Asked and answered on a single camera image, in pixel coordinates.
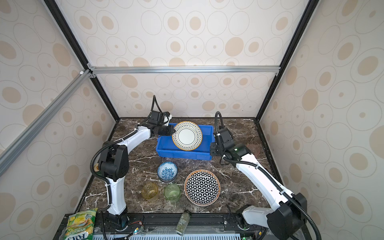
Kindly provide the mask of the yellow rimmed dotted plate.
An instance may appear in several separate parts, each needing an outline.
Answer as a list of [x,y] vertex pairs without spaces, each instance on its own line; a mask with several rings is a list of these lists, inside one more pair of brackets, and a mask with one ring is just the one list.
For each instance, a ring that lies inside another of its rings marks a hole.
[[182,151],[193,151],[203,141],[201,128],[190,121],[180,122],[175,125],[176,132],[172,135],[173,143]]

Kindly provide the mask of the orange rimmed geometric plate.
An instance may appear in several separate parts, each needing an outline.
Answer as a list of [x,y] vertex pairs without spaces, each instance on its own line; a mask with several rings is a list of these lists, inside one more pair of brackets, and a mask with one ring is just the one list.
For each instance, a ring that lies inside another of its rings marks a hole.
[[221,193],[221,185],[214,173],[201,169],[187,176],[184,191],[191,203],[206,207],[217,201]]

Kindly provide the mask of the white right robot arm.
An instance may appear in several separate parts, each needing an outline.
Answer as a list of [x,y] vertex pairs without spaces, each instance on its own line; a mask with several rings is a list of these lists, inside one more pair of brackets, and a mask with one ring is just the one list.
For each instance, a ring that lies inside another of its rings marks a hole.
[[244,144],[235,144],[232,133],[220,127],[214,132],[211,155],[219,156],[241,171],[262,193],[269,208],[246,205],[237,211],[243,228],[268,228],[279,240],[287,240],[307,222],[307,199],[280,184]]

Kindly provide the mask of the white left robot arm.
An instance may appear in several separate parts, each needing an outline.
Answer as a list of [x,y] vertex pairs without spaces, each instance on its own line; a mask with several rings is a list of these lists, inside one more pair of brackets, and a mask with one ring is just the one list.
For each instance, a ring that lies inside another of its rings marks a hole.
[[151,111],[150,115],[129,134],[115,141],[103,143],[93,161],[99,159],[93,175],[105,182],[107,187],[107,212],[120,216],[127,205],[124,198],[124,180],[129,170],[129,153],[142,142],[158,136],[171,136],[175,130],[169,125],[170,112]]

